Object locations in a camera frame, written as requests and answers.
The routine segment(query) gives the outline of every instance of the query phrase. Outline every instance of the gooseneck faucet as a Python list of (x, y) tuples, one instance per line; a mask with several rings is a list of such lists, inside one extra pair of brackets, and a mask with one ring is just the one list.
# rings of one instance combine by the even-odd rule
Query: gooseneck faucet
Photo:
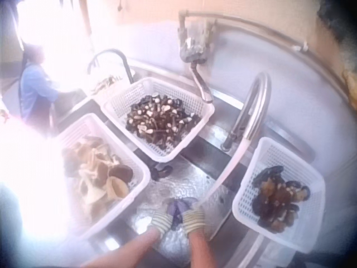
[(247, 116), (249, 111), (255, 103), (252, 115), (245, 126), (243, 132), (243, 137), (247, 140), (252, 140), (254, 135), (259, 130), (261, 122), (263, 121), (267, 109), (269, 106), (271, 96), (271, 80), (267, 73), (260, 73), (255, 78), (250, 91), (248, 93), (247, 100), (245, 101), (240, 114), (235, 121), (233, 127), (231, 128), (226, 140), (222, 143), (221, 149), (223, 151), (229, 151), (233, 142), (237, 139), (237, 132), (240, 131), (244, 126), (244, 122), (247, 121)]
[(134, 83), (134, 79), (133, 79), (133, 76), (132, 76), (132, 73), (130, 71), (130, 67), (128, 65), (128, 61), (127, 61), (127, 57), (124, 55), (124, 53), (122, 53), (120, 50), (118, 49), (106, 49), (106, 50), (103, 50), (97, 54), (94, 55), (94, 57), (92, 58), (92, 60), (89, 62), (88, 64), (88, 68), (87, 68), (87, 73), (90, 74), (91, 72), (91, 67), (92, 65), (95, 64), (95, 61), (97, 60), (97, 57), (99, 55), (102, 55), (102, 54), (105, 54), (105, 53), (114, 53), (114, 54), (117, 54), (119, 57), (122, 58), (123, 60), (123, 65), (124, 65), (124, 68), (125, 68), (125, 72), (127, 73), (127, 76), (128, 76), (128, 79), (129, 79), (129, 82), (131, 84)]

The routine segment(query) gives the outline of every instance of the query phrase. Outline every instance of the running water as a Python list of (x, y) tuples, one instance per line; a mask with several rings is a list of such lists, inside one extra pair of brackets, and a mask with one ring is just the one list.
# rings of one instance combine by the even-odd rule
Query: running water
[(228, 162), (227, 166), (222, 171), (221, 175), (218, 177), (218, 179), (216, 180), (214, 185), (209, 189), (207, 194), (200, 201), (198, 201), (198, 203), (196, 203), (197, 207), (199, 207), (203, 203), (205, 203), (211, 197), (211, 195), (214, 194), (214, 192), (218, 189), (218, 187), (222, 185), (222, 183), (226, 180), (226, 178), (229, 176), (229, 174), (233, 171), (235, 166), (237, 166), (237, 164), (240, 162), (243, 155), (247, 151), (249, 145), (250, 145), (250, 140), (243, 138), (242, 141), (240, 142), (236, 152), (234, 153), (233, 157)]

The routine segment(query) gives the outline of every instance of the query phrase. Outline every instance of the glove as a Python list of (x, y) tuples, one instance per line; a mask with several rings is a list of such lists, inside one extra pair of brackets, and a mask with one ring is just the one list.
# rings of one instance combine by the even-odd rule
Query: glove
[(192, 198), (187, 200), (183, 198), (180, 202), (177, 202), (177, 209), (182, 215), (186, 235), (205, 227), (204, 210), (201, 207), (192, 209)]
[(157, 228), (160, 231), (161, 238), (166, 232), (168, 232), (168, 230), (170, 230), (175, 210), (176, 204), (175, 201), (172, 201), (168, 204), (165, 212), (157, 210), (152, 216), (149, 226)]

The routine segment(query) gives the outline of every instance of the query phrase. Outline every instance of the white plastic basket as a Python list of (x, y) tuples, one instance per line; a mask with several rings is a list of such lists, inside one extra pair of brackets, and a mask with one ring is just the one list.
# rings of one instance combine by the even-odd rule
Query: white plastic basket
[[(298, 219), (292, 227), (282, 233), (273, 234), (258, 225), (259, 217), (252, 211), (252, 200), (259, 190), (252, 186), (253, 179), (264, 169), (282, 165), (282, 177), (285, 181), (297, 180), (311, 190), (309, 200), (300, 202)], [(270, 138), (261, 138), (254, 152), (239, 191), (233, 200), (234, 217), (244, 225), (265, 235), (271, 240), (294, 250), (308, 253), (312, 250), (319, 235), (325, 209), (324, 178), (308, 163), (290, 150)]]
[(57, 139), (61, 147), (66, 148), (86, 135), (101, 137), (110, 146), (112, 153), (118, 155), (123, 164), (133, 169), (133, 179), (129, 185), (130, 193), (112, 206), (106, 215), (93, 225), (84, 217), (79, 200), (69, 195), (72, 225), (75, 232), (82, 238), (89, 238), (105, 228), (134, 201), (150, 181), (149, 168), (95, 114), (86, 114), (81, 117), (60, 133)]
[[(138, 103), (145, 95), (158, 93), (168, 95), (170, 98), (182, 99), (186, 113), (196, 113), (201, 117), (201, 121), (188, 133), (182, 141), (175, 147), (168, 146), (166, 150), (161, 150), (158, 146), (147, 143), (146, 140), (137, 137), (126, 129), (127, 114), (131, 111), (131, 105)], [(103, 106), (103, 113), (145, 154), (156, 162), (168, 162), (185, 148), (200, 130), (208, 122), (214, 113), (213, 104), (207, 104), (195, 94), (170, 83), (163, 82), (155, 78), (144, 78), (128, 89), (112, 96)]]

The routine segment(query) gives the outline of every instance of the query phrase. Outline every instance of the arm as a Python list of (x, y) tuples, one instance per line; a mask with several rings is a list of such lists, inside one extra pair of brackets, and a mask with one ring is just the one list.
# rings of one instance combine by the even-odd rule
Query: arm
[(191, 268), (216, 268), (217, 265), (212, 256), (203, 229), (197, 229), (189, 233), (191, 245)]
[(112, 251), (98, 259), (85, 264), (86, 268), (134, 268), (138, 265), (150, 247), (160, 239), (160, 231), (149, 228), (145, 233), (137, 236), (123, 247)]

